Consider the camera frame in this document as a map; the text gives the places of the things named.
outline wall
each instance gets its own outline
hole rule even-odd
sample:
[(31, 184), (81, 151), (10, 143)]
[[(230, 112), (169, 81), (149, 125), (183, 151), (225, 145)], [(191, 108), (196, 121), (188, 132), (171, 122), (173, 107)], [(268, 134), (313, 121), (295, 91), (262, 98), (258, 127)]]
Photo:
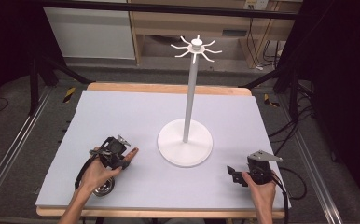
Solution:
[(128, 12), (69, 8), (45, 11), (63, 57), (134, 60)]

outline white stand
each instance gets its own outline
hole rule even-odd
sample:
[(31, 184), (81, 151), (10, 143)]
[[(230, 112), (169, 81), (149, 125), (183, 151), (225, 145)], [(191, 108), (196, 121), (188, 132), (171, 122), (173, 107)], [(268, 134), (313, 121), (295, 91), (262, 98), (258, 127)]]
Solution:
[(212, 45), (214, 41), (208, 45), (203, 45), (199, 35), (191, 43), (186, 42), (182, 36), (181, 38), (188, 46), (176, 47), (172, 45), (172, 47), (187, 49), (187, 52), (176, 57), (183, 57), (189, 52), (193, 53), (194, 56), (189, 68), (186, 118), (174, 120), (162, 128), (158, 137), (158, 147), (162, 156), (172, 164), (180, 167), (192, 167), (205, 161), (213, 148), (213, 138), (210, 132), (202, 124), (191, 120), (199, 54), (212, 62), (213, 60), (207, 58), (203, 52), (207, 50), (212, 53), (219, 53), (221, 51), (206, 49), (205, 46)]

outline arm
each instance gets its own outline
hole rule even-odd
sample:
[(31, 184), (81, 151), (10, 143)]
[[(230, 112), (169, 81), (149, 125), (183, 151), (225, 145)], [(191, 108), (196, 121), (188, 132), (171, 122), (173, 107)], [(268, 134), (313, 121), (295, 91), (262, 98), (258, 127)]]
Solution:
[(116, 176), (120, 172), (121, 167), (118, 167), (116, 170), (107, 170), (99, 161), (99, 158), (95, 159), (82, 176), (79, 188), (75, 190), (72, 201), (67, 206), (58, 223), (77, 223), (81, 216), (81, 211), (92, 192), (104, 184), (108, 178)]
[(252, 177), (246, 172), (242, 172), (244, 181), (249, 185), (252, 192), (253, 204), (256, 207), (256, 217), (258, 223), (271, 224), (273, 200), (276, 193), (276, 184), (271, 181), (264, 185), (256, 184)]

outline round white base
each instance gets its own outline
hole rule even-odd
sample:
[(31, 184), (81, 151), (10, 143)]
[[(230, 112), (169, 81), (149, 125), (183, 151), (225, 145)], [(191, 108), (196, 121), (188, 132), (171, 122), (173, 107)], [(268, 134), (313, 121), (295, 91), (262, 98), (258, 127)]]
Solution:
[(188, 141), (184, 143), (184, 122), (184, 119), (177, 119), (165, 125), (158, 136), (158, 147), (162, 156), (172, 164), (192, 167), (209, 157), (213, 138), (205, 126), (191, 120)]

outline white pole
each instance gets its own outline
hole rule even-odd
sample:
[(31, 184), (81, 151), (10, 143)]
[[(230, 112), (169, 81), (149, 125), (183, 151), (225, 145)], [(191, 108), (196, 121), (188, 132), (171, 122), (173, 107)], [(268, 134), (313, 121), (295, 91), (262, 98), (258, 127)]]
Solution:
[(199, 54), (193, 54), (193, 56), (194, 56), (194, 60), (191, 60), (191, 64), (189, 67), (186, 119), (184, 122), (184, 134), (183, 134), (184, 143), (188, 142), (189, 125), (191, 122), (192, 106), (194, 104), (195, 85), (197, 83), (198, 62), (200, 60)]

